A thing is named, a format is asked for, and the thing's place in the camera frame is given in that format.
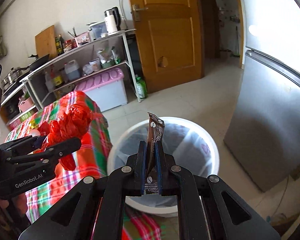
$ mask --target bottle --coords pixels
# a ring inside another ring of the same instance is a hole
[[[53,84],[56,86],[56,88],[62,87],[63,86],[63,80],[61,77],[60,73],[55,73],[53,71],[53,68],[51,68],[51,74],[50,74],[52,80],[53,80]]]
[[[55,37],[56,40],[56,47],[57,47],[57,52],[58,52],[58,56],[63,54],[63,50],[60,44],[60,39],[58,37]]]
[[[44,77],[45,77],[45,80],[46,80],[46,86],[48,88],[48,91],[53,92],[53,90],[55,89],[55,86],[53,84],[51,76],[49,75],[48,71],[46,71],[46,70],[44,71]]]
[[[65,40],[63,39],[61,34],[59,34],[59,40],[60,40],[62,51],[64,53],[65,52]]]
[[[141,77],[137,77],[137,93],[140,98],[146,98],[148,96],[147,87],[145,81]]]
[[[75,49],[77,48],[77,43],[75,42],[75,39],[72,40],[72,48]]]
[[[119,56],[119,53],[118,53],[116,47],[113,46],[111,48],[111,51],[112,51],[112,55],[113,55],[113,58],[114,58],[114,63],[119,64],[121,62],[121,59],[120,59],[120,56]]]

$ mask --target trash can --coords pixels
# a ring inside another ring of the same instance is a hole
[[[194,175],[207,177],[218,174],[219,153],[210,134],[194,122],[177,118],[161,117],[165,123],[162,145],[167,154],[173,155],[177,165]],[[136,154],[140,141],[147,141],[149,120],[140,122],[119,138],[112,147],[108,161],[108,175],[124,166],[130,155]],[[142,212],[163,217],[178,216],[176,196],[144,194],[142,197],[126,197],[126,203]]]

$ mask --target snack wrapper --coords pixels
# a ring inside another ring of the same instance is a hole
[[[149,130],[147,139],[146,153],[146,181],[145,190],[147,194],[158,193],[158,176],[155,170],[155,153],[154,145],[158,141],[162,141],[164,132],[164,121],[156,115],[149,114]]]

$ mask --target metal shelf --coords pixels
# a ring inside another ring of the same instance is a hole
[[[24,87],[24,83],[21,83],[20,86],[18,86],[15,90],[13,90],[1,103],[1,106],[3,106],[10,98],[12,98],[18,91],[20,91]]]
[[[91,74],[89,74],[89,75],[80,77],[80,78],[78,78],[78,79],[76,79],[76,80],[72,80],[72,81],[68,82],[67,84],[64,84],[62,87],[59,87],[59,88],[55,89],[54,91],[58,91],[58,90],[60,90],[60,89],[62,89],[62,88],[65,88],[65,87],[71,85],[71,84],[78,83],[78,82],[83,81],[83,80],[85,80],[85,79],[88,79],[88,78],[91,78],[91,77],[93,77],[93,76],[96,76],[96,75],[98,75],[98,74],[100,74],[100,73],[102,73],[102,72],[106,72],[106,71],[108,71],[108,70],[110,70],[110,69],[117,68],[117,67],[119,67],[119,66],[121,66],[121,65],[123,65],[123,64],[126,64],[127,66],[129,66],[128,62],[127,62],[126,60],[124,60],[124,61],[122,61],[121,63],[116,64],[116,65],[113,65],[113,66],[111,66],[111,67],[109,67],[109,68],[103,68],[103,69],[100,69],[99,71],[93,72],[93,73],[91,73]]]
[[[34,109],[36,106],[31,106],[28,110],[21,112],[20,114],[18,114],[17,116],[15,116],[12,120],[10,120],[9,122],[7,122],[7,125],[12,124],[15,120],[18,120],[21,116],[23,116],[24,114],[28,113],[29,111],[31,111],[32,109]]]
[[[106,36],[104,38],[100,38],[100,39],[97,39],[95,41],[91,41],[87,44],[84,44],[82,46],[79,46],[75,49],[72,49],[71,51],[68,51],[56,58],[54,58],[53,60],[50,60],[49,62],[47,62],[46,64],[42,65],[41,67],[37,68],[36,70],[32,71],[31,73],[29,73],[29,75],[27,75],[26,77],[24,77],[23,79],[21,79],[21,82],[27,82],[27,80],[31,79],[31,77],[37,73],[39,73],[40,71],[44,70],[45,68],[47,68],[48,66],[52,65],[52,64],[55,64],[56,62],[76,53],[76,52],[79,52],[80,50],[83,50],[84,48],[86,48],[87,46],[90,46],[92,44],[95,44],[97,42],[100,42],[100,41],[104,41],[104,40],[108,40],[110,38],[113,38],[113,37],[117,37],[117,36],[122,36],[122,35],[125,35],[125,33],[127,32],[132,32],[134,31],[135,29],[130,29],[130,30],[125,30],[125,31],[118,31],[118,32],[115,32],[109,36]]]

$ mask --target cutting board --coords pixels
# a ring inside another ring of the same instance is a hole
[[[54,25],[36,35],[35,48],[39,57],[50,54],[49,60],[52,60],[58,56],[55,37]]]

